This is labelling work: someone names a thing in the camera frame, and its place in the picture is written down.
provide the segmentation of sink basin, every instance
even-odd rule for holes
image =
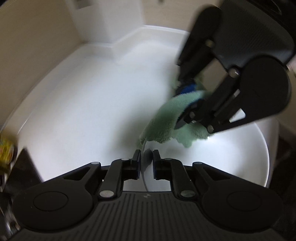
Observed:
[[[82,46],[33,89],[8,122],[6,130],[17,134],[19,150],[27,148],[42,180],[93,161],[104,166],[132,157],[146,124],[173,96],[175,59],[186,33],[160,27],[139,31],[113,49],[125,52],[120,58],[98,53],[110,46]],[[217,75],[208,72],[205,85],[211,90]],[[266,130],[271,140],[277,138],[275,129]],[[175,140],[146,147],[185,165],[202,161],[264,186],[269,167],[266,140],[253,123],[197,141],[189,149]],[[129,180],[124,190],[146,189],[142,180]]]
[[[192,166],[195,161],[206,163],[245,180],[266,186],[269,155],[265,139],[256,124],[249,124],[216,133],[207,140],[197,140],[185,148],[175,139],[159,144],[146,142],[142,149],[141,172],[148,191],[169,191],[165,180],[153,179],[153,168],[147,150],[158,149],[162,158],[180,160]]]

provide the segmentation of beige wall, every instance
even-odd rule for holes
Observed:
[[[218,0],[142,0],[145,22],[148,25],[190,30],[196,12],[205,4],[218,4]]]
[[[63,0],[0,7],[0,127],[31,88],[81,43]]]
[[[294,135],[293,143],[296,145],[296,77],[292,71],[289,72],[289,77],[292,87],[290,103],[277,118],[283,127]]]

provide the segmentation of green towel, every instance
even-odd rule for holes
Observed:
[[[190,123],[178,130],[174,130],[174,128],[179,116],[192,102],[209,95],[208,91],[195,91],[178,95],[166,102],[159,108],[154,118],[140,135],[140,147],[143,146],[145,139],[165,143],[174,138],[186,148],[191,147],[192,142],[197,139],[207,139],[210,134],[199,123]]]

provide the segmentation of circular pad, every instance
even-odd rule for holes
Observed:
[[[234,192],[227,198],[228,204],[239,211],[254,211],[261,205],[261,199],[251,192]]]
[[[64,207],[68,197],[61,192],[45,192],[34,198],[34,206],[41,211],[56,211]]]
[[[93,199],[85,184],[62,177],[27,189],[12,207],[22,227],[46,232],[77,225],[92,208]]]

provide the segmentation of wall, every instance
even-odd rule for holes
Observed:
[[[114,43],[143,25],[141,0],[66,0],[85,42]]]
[[[204,5],[217,5],[218,0],[142,0],[148,25],[190,30],[190,25]]]
[[[290,71],[289,78],[291,81],[292,95],[290,103],[286,109],[277,116],[280,122],[280,135],[296,147],[296,78],[293,71]]]
[[[0,7],[0,127],[26,94],[81,40],[62,0]]]

